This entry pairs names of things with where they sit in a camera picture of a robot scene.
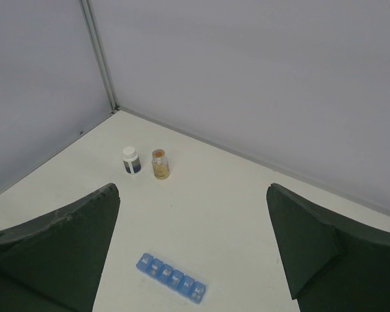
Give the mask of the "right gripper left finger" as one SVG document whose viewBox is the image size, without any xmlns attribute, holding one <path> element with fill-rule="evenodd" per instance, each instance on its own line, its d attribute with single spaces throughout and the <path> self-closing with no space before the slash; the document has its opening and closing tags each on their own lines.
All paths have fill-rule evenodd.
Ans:
<svg viewBox="0 0 390 312">
<path fill-rule="evenodd" d="M 115 184 L 0 231 L 0 311 L 91 311 L 120 208 Z"/>
</svg>

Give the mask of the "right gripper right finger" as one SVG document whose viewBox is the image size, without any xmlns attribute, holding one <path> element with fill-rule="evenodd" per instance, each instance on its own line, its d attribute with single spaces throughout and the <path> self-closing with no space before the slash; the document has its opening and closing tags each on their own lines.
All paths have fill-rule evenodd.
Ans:
<svg viewBox="0 0 390 312">
<path fill-rule="evenodd" d="M 276 183 L 266 200 L 291 298 L 301 311 L 390 311 L 390 232 Z"/>
</svg>

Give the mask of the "blue weekly pill organizer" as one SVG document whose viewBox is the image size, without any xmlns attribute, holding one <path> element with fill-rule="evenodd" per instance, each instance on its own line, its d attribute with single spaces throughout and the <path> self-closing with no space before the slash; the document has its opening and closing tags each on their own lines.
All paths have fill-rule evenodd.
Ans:
<svg viewBox="0 0 390 312">
<path fill-rule="evenodd" d="M 142 254 L 136 268 L 195 304 L 201 304 L 207 293 L 205 283 L 150 253 Z"/>
</svg>

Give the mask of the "white cap pill bottle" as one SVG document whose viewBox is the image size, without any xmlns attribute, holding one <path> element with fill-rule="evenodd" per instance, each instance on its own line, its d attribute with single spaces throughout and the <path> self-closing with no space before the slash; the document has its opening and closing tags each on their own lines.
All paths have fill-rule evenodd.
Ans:
<svg viewBox="0 0 390 312">
<path fill-rule="evenodd" d="M 123 149 L 123 163 L 128 174 L 137 174 L 142 169 L 140 158 L 136 149 L 132 146 L 127 146 Z"/>
</svg>

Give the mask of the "amber pill bottle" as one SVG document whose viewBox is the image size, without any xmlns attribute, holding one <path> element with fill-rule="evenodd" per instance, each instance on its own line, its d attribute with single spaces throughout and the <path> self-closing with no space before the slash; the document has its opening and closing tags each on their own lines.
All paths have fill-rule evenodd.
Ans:
<svg viewBox="0 0 390 312">
<path fill-rule="evenodd" d="M 155 149 L 152 152 L 153 174 L 157 179 L 166 179 L 170 175 L 168 158 L 163 149 Z"/>
</svg>

